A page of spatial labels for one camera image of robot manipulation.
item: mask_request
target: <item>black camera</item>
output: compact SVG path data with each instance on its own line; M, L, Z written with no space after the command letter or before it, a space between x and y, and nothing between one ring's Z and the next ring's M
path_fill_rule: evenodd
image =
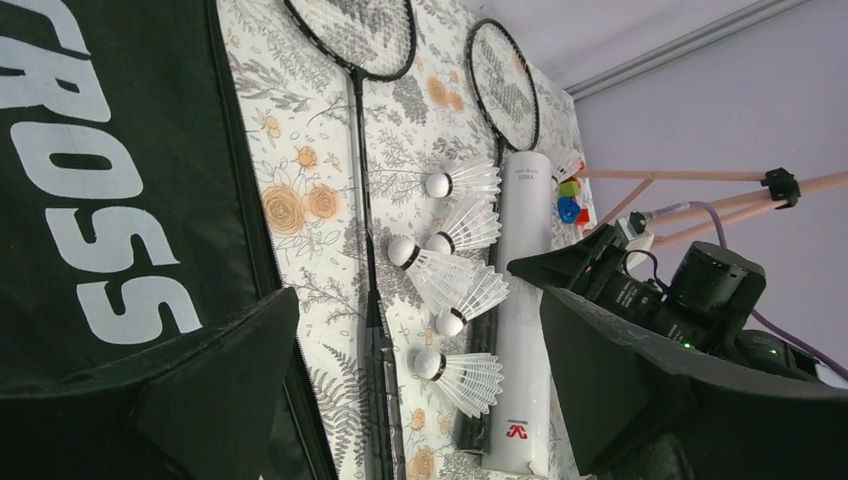
M727 248L693 242L666 285L656 257L628 251L620 226L604 225L582 241L510 262L513 275L539 288L570 290L631 323L680 345L768 373L818 381L816 360L778 337L745 330L766 286L763 268ZM629 275L631 254L651 255L654 278Z

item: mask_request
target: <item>shuttlecock cork base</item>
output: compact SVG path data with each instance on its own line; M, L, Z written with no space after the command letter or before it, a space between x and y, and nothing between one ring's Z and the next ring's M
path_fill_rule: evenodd
M434 315L458 305L482 268L471 260L422 250L408 237L389 244L389 261L400 267Z
M465 325L503 302L509 290L503 275L493 267L480 269L462 301L436 319L436 329L446 337L457 335Z
M494 201L500 192L501 179L490 158L477 158L451 163L444 172L427 178L424 187L434 198L481 196Z
M455 253L485 248L500 236L501 224L492 205L482 197L460 199L442 229L427 240L426 248L439 253Z
M438 385L463 414L475 418L489 413L489 406L497 403L498 384L504 378L498 373L502 368L498 357L488 353L447 356L424 350L415 356L413 368L418 376Z

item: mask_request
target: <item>ceiling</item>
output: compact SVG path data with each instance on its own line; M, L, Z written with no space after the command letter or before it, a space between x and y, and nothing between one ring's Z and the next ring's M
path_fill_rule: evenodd
M563 88L621 65L755 0L459 0L499 20Z

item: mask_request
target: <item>shuttlecock tube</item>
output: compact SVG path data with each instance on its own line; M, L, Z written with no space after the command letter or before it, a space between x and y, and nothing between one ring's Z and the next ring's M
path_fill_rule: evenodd
M500 304L495 351L503 393L492 407L491 444L483 468L518 475L548 476L550 376L539 317L541 290L513 277L506 265L547 252L551 246L551 162L535 152L518 152L504 165L501 238L496 270L509 295Z

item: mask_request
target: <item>floral tablecloth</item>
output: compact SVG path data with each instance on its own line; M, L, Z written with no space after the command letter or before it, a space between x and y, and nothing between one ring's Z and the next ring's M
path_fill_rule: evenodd
M510 478L482 471L479 458L456 450L452 435L459 414L406 362L423 348L461 353L467 337L446 339L434 332L412 284L388 262L386 246L394 235L426 240L447 215L449 204L424 192L427 174L448 160L495 154L464 68L466 35L475 18L454 0L413 5L419 32L414 65L396 82L366 82L364 99L377 275L400 363L408 475ZM366 270L348 80L283 9L276 0L219 0L280 274L301 300L298 337L330 447L341 478L365 478L356 399ZM574 103L543 74L533 75L541 115L537 150L574 170L582 157ZM579 202L594 221L588 182ZM560 222L553 205L551 211L554 247L576 241L577 229ZM483 252L476 256L483 258ZM551 409L550 478L577 478L555 393Z

